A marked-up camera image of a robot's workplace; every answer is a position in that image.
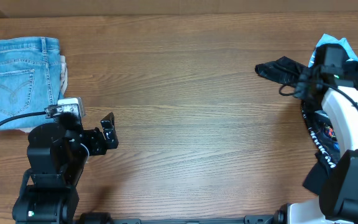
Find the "black orange patterned jersey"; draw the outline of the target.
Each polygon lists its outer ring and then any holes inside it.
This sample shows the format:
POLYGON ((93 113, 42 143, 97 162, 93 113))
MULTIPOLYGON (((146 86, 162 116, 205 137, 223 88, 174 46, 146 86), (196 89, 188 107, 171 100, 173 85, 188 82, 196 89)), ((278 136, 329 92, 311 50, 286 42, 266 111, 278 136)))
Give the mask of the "black orange patterned jersey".
MULTIPOLYGON (((294 87, 306 66, 288 58, 261 63, 255 66, 260 77, 294 87)), ((312 141, 317 147, 316 158, 326 172, 331 172, 340 160, 339 144, 332 124, 322 107, 309 101, 301 102, 301 113, 312 141)))

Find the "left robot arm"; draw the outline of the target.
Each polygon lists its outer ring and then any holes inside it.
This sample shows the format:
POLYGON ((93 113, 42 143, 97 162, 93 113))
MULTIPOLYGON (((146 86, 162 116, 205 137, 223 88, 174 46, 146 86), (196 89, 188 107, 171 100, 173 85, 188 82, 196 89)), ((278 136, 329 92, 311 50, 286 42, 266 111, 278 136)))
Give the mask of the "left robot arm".
POLYGON ((16 223, 73 223, 79 202, 76 186, 91 156, 118 147, 114 115, 101 127, 85 130, 73 113, 57 113, 53 122, 33 129, 19 197, 12 209, 16 223))

